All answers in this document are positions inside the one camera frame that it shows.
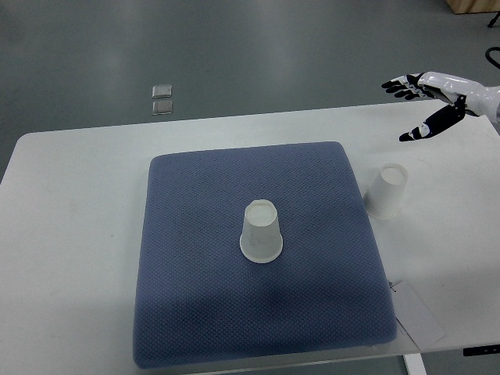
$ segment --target robotic hand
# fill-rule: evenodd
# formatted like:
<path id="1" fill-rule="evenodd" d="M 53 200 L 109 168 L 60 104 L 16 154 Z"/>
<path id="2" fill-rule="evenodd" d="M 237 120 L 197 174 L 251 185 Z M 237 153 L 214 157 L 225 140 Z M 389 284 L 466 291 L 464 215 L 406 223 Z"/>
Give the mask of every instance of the robotic hand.
<path id="1" fill-rule="evenodd" d="M 500 86 L 485 87 L 473 80 L 427 72 L 395 78 L 382 88 L 396 98 L 428 97 L 448 103 L 422 125 L 399 137 L 401 142 L 431 138 L 458 123 L 466 114 L 486 115 L 493 124 L 500 124 Z"/>

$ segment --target cable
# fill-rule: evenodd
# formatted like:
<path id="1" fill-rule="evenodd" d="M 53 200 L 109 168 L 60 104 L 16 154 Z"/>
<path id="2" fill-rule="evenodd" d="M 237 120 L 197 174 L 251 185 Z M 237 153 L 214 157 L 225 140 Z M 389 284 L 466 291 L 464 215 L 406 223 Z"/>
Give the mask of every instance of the cable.
<path id="1" fill-rule="evenodd" d="M 500 51 L 500 47 L 491 47 L 491 48 L 488 48 L 486 50 L 486 52 L 484 53 L 484 55 L 486 56 L 486 60 L 489 61 L 491 64 L 493 64 L 494 66 L 496 66 L 497 68 L 500 69 L 500 63 L 493 59 L 490 54 L 491 54 L 491 51 Z"/>

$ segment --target paper cup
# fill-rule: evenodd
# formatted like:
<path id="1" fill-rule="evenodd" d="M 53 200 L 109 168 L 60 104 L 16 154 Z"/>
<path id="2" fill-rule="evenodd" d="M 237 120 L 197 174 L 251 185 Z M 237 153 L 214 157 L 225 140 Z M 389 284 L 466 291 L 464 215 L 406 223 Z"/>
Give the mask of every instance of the paper cup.
<path id="1" fill-rule="evenodd" d="M 283 249 L 278 213 L 273 203 L 259 199 L 245 209 L 240 237 L 243 255 L 255 263 L 275 260 Z"/>
<path id="2" fill-rule="evenodd" d="M 383 166 L 363 196 L 366 211 L 378 219 L 398 215 L 408 172 L 398 164 Z"/>

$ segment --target black fingertip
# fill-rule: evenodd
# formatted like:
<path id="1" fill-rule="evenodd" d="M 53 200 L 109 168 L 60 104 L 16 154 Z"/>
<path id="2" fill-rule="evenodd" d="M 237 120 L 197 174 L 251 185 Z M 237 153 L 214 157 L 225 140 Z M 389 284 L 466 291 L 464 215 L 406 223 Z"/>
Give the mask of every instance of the black fingertip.
<path id="1" fill-rule="evenodd" d="M 413 138 L 409 136 L 408 133 L 401 134 L 399 136 L 399 141 L 400 142 L 407 142 L 407 141 L 415 141 Z"/>
<path id="2" fill-rule="evenodd" d="M 412 91 L 411 90 L 403 90 L 403 91 L 400 91 L 400 92 L 396 92 L 394 94 L 394 96 L 396 98 L 402 98 L 403 96 L 406 96 L 406 95 L 410 95 L 412 94 Z"/>
<path id="3" fill-rule="evenodd" d="M 390 80 L 390 81 L 386 82 L 385 84 L 382 84 L 382 88 L 391 88 L 395 84 L 398 84 L 398 82 L 393 82 Z"/>
<path id="4" fill-rule="evenodd" d="M 385 92 L 387 92 L 388 94 L 393 94 L 401 89 L 402 89 L 402 87 L 398 85 L 398 86 L 393 86 L 393 87 L 388 88 Z"/>

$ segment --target small square object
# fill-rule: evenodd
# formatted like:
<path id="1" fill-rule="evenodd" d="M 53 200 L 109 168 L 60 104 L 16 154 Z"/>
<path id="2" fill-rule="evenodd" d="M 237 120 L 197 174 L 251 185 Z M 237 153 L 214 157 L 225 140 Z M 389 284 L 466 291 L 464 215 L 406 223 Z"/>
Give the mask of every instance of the small square object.
<path id="1" fill-rule="evenodd" d="M 153 87 L 153 99 L 169 98 L 170 96 L 172 96 L 171 84 L 159 84 Z"/>
<path id="2" fill-rule="evenodd" d="M 167 113 L 172 113 L 171 100 L 158 100 L 157 102 L 153 102 L 153 115 L 166 115 Z"/>

